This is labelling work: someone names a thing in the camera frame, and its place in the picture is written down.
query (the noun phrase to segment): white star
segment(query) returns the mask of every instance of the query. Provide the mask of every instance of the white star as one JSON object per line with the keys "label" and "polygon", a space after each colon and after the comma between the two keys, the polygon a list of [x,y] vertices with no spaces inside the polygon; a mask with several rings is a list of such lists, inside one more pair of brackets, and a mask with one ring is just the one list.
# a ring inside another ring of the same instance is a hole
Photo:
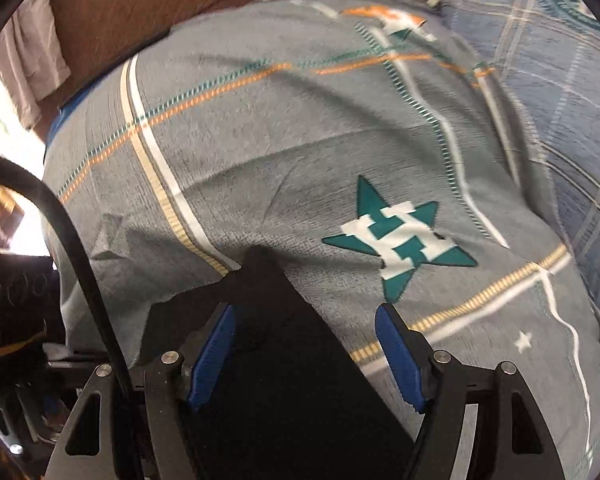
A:
{"label": "white star", "polygon": [[518,340],[515,343],[515,345],[518,347],[518,352],[520,352],[522,354],[522,351],[525,348],[531,348],[531,338],[532,338],[531,332],[527,332],[525,334],[522,332],[522,330],[520,330],[520,337],[518,338]]}

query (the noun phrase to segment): blue rubber pad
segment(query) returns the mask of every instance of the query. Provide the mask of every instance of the blue rubber pad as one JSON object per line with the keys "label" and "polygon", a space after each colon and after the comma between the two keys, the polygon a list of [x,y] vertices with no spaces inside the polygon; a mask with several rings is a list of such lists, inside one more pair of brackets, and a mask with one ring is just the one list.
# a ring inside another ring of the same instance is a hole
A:
{"label": "blue rubber pad", "polygon": [[228,305],[200,352],[198,362],[193,367],[191,391],[187,401],[195,412],[211,398],[224,360],[234,341],[234,335],[235,313],[234,308]]}
{"label": "blue rubber pad", "polygon": [[389,368],[405,402],[423,413],[426,400],[422,394],[420,369],[402,341],[398,329],[381,305],[376,310],[376,335],[389,362]]}

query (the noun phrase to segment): orange stripe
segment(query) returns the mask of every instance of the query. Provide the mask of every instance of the orange stripe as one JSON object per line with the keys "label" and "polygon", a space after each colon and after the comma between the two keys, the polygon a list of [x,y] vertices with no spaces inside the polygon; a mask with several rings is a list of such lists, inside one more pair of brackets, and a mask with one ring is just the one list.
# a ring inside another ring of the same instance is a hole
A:
{"label": "orange stripe", "polygon": [[[186,110],[187,108],[191,108],[193,106],[199,105],[199,104],[201,104],[205,101],[208,101],[209,99],[212,99],[220,94],[230,92],[231,90],[235,90],[242,86],[248,85],[249,83],[255,83],[256,81],[260,81],[261,79],[264,79],[264,78],[270,76],[274,72],[279,72],[280,70],[285,70],[290,67],[291,67],[291,65],[289,63],[280,63],[280,64],[272,66],[271,68],[267,68],[266,70],[256,72],[255,74],[250,75],[248,77],[243,77],[241,79],[237,79],[236,81],[233,81],[226,85],[222,85],[218,88],[213,88],[207,92],[200,94],[199,96],[189,99],[188,101],[184,101],[183,103],[179,104],[178,106],[170,108],[169,110],[161,113],[158,116],[151,118],[149,121],[147,121],[147,123],[149,124],[149,126],[154,126],[155,124],[161,123],[161,122],[169,119],[170,117],[173,117],[175,114],[177,114],[183,110]],[[120,147],[123,142],[128,140],[133,134],[138,133],[140,130],[141,130],[140,124],[136,124],[136,126],[133,126],[123,136],[117,138],[116,141],[112,145],[110,145],[106,150],[104,150],[104,152],[99,153],[98,155],[95,155],[95,156],[91,157],[89,160],[87,160],[87,163],[85,164],[84,168],[82,168],[82,171],[75,178],[74,182],[64,192],[64,195],[62,195],[60,197],[60,202],[66,202],[66,200],[71,196],[71,193],[74,192],[74,190],[80,185],[80,183],[87,176],[91,166],[94,166],[95,164],[100,163],[103,160],[105,160],[106,158],[108,158],[109,155],[111,153],[113,153],[113,151],[116,150],[118,147]]]}
{"label": "orange stripe", "polygon": [[458,66],[454,63],[445,63],[443,61],[439,61],[438,64],[442,67],[442,68],[448,68],[449,70],[453,70],[455,72],[458,72],[459,74],[466,74],[466,70],[464,68],[462,68],[461,66]]}
{"label": "orange stripe", "polygon": [[355,9],[345,9],[341,14],[349,14],[351,16],[363,16],[365,18],[377,18],[378,20],[400,20],[407,18],[413,22],[416,27],[421,27],[427,20],[421,18],[417,14],[411,14],[404,10],[390,9],[384,5],[373,5],[369,7],[357,7]]}
{"label": "orange stripe", "polygon": [[[385,61],[390,61],[390,60],[395,60],[395,59],[429,60],[432,58],[429,54],[385,54],[384,56],[364,59],[362,61],[358,61],[355,63],[347,63],[344,65],[335,66],[332,68],[313,70],[313,72],[318,75],[337,74],[337,73],[347,72],[349,70],[364,68],[365,66],[371,66],[371,65],[375,65],[375,64],[379,64],[379,63],[384,63]],[[448,68],[450,70],[455,70],[456,72],[459,72],[459,73],[465,72],[459,66],[451,64],[451,63],[439,62],[439,65],[444,68]],[[161,122],[169,119],[170,117],[173,117],[175,114],[177,114],[183,110],[186,110],[187,108],[191,108],[193,106],[199,105],[199,104],[201,104],[205,101],[208,101],[209,99],[212,99],[216,96],[219,96],[226,92],[230,92],[231,90],[235,90],[237,88],[248,85],[250,83],[255,83],[257,81],[260,81],[260,80],[270,76],[274,72],[279,72],[281,70],[288,70],[291,67],[292,67],[291,63],[279,63],[270,68],[267,68],[266,70],[261,70],[260,72],[256,72],[253,75],[243,77],[241,79],[237,79],[236,81],[227,83],[226,85],[223,85],[218,88],[214,88],[207,92],[204,92],[204,93],[200,94],[199,96],[189,99],[188,101],[184,101],[181,104],[177,105],[176,107],[170,108],[169,110],[164,111],[160,115],[155,116],[154,118],[151,118],[147,122],[148,122],[149,126],[154,126],[158,123],[161,123]],[[493,70],[494,70],[493,68],[490,68],[486,71],[486,73],[489,73]],[[80,173],[76,176],[75,180],[71,183],[71,185],[67,188],[67,190],[60,197],[60,202],[64,203],[69,199],[69,197],[72,195],[72,193],[77,189],[78,186],[80,186],[82,181],[85,179],[85,177],[89,173],[92,166],[94,166],[95,164],[99,164],[103,160],[106,160],[109,157],[109,155],[111,155],[111,153],[113,153],[116,149],[118,149],[124,142],[129,140],[132,135],[139,133],[140,130],[141,130],[141,126],[139,124],[135,124],[127,132],[125,132],[122,136],[118,137],[115,140],[115,142],[113,142],[112,145],[107,147],[106,150],[104,150],[103,152],[101,152],[97,155],[94,155],[90,159],[88,159],[84,165],[84,168],[82,168]]]}
{"label": "orange stripe", "polygon": [[[499,280],[496,280],[495,282],[491,283],[491,285],[475,294],[472,298],[469,298],[469,300],[465,301],[463,304],[424,317],[418,320],[417,322],[408,325],[408,329],[417,330],[418,332],[424,332],[425,330],[431,329],[436,325],[439,325],[445,320],[455,319],[456,317],[477,310],[479,307],[483,306],[488,301],[493,300],[497,296],[503,294],[506,290],[509,290],[513,285],[521,282],[525,278],[528,278],[530,275],[536,272],[539,267],[542,267],[545,270],[550,270],[550,267],[553,266],[553,264],[555,264],[561,257],[567,254],[567,252],[567,247],[564,244],[560,244],[555,250],[553,250],[546,258],[544,258],[540,262],[527,263],[523,267],[520,267],[518,270],[515,270],[507,276],[504,276],[503,278],[500,278]],[[372,356],[375,356],[382,352],[382,348],[380,345],[378,345],[378,341],[370,343],[364,348],[354,350],[353,352],[349,353],[350,357],[356,363],[365,359],[365,353],[361,352],[361,350],[364,350],[366,353],[371,353]]]}
{"label": "orange stripe", "polygon": [[494,67],[491,66],[489,68],[485,68],[484,70],[475,70],[474,74],[476,77],[484,77],[484,76],[490,74],[491,72],[494,72],[494,70],[495,70]]}
{"label": "orange stripe", "polygon": [[18,350],[24,348],[28,344],[33,343],[37,339],[44,337],[45,335],[46,335],[46,328],[42,332],[38,332],[37,334],[34,334],[26,341],[21,341],[19,343],[13,343],[13,344],[10,344],[7,346],[2,346],[2,347],[0,347],[0,357],[4,357],[5,355],[13,354],[14,352],[17,352]]}
{"label": "orange stripe", "polygon": [[347,63],[340,66],[334,66],[332,68],[321,68],[314,70],[314,73],[318,75],[327,74],[339,74],[348,70],[355,70],[357,68],[364,68],[365,66],[376,65],[384,63],[385,61],[392,61],[395,59],[431,59],[429,54],[385,54],[384,56],[373,57],[371,59],[363,59],[355,63]]}

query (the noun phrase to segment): metal screw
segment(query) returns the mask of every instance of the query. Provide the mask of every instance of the metal screw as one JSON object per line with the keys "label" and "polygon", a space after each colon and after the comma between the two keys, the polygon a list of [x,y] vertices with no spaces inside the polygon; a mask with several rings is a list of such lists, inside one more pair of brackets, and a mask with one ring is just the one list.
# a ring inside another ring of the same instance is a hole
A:
{"label": "metal screw", "polygon": [[166,365],[172,365],[180,358],[180,354],[178,354],[175,350],[169,350],[162,354],[162,362]]}
{"label": "metal screw", "polygon": [[104,363],[96,368],[96,375],[98,377],[106,377],[111,373],[111,365]]}
{"label": "metal screw", "polygon": [[20,444],[11,444],[9,446],[9,451],[14,455],[21,455],[24,453],[24,448]]}
{"label": "metal screw", "polygon": [[518,369],[516,368],[516,365],[509,361],[504,361],[500,365],[500,368],[502,368],[502,371],[504,373],[506,373],[507,375],[513,375],[514,373],[516,373],[518,371]]}
{"label": "metal screw", "polygon": [[436,350],[433,352],[433,358],[440,364],[444,365],[451,361],[451,354],[446,350]]}

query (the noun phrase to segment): teal star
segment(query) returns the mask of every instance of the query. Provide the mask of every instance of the teal star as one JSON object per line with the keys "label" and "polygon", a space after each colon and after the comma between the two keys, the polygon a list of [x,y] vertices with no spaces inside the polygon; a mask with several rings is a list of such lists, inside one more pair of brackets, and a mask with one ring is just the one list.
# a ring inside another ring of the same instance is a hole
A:
{"label": "teal star", "polygon": [[358,219],[323,243],[382,258],[384,299],[396,303],[422,264],[475,267],[477,262],[449,238],[433,231],[438,202],[390,206],[363,176],[358,177]]}

